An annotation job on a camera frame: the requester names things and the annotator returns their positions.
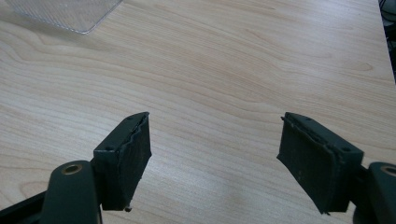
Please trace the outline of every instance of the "black plastic part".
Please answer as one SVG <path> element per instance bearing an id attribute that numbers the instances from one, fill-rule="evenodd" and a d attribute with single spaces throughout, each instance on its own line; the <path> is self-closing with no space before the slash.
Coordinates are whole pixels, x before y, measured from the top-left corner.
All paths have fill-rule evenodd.
<path id="1" fill-rule="evenodd" d="M 40 224 L 53 223 L 102 223 L 88 161 L 71 161 L 52 172 Z"/>
<path id="2" fill-rule="evenodd" d="M 93 151 L 91 164 L 104 210 L 129 207 L 150 157 L 148 112 L 124 119 Z"/>
<path id="3" fill-rule="evenodd" d="M 367 189 L 378 222 L 396 223 L 396 166 L 371 163 Z"/>
<path id="4" fill-rule="evenodd" d="M 320 213 L 345 212 L 363 152 L 311 118 L 286 113 L 279 155 Z"/>
<path id="5" fill-rule="evenodd" d="M 0 211 L 0 223 L 38 223 L 45 194 L 44 191 Z"/>

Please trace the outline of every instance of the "wooden table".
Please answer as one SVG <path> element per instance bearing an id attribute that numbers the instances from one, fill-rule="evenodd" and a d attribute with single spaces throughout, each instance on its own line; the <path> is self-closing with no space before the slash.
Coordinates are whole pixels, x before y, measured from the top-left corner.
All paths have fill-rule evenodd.
<path id="1" fill-rule="evenodd" d="M 322 216 L 276 159 L 286 111 L 396 162 L 396 90 L 376 0 L 132 1 L 92 33 L 0 2 L 0 209 L 90 160 L 150 112 L 133 211 L 105 223 L 351 223 Z"/>

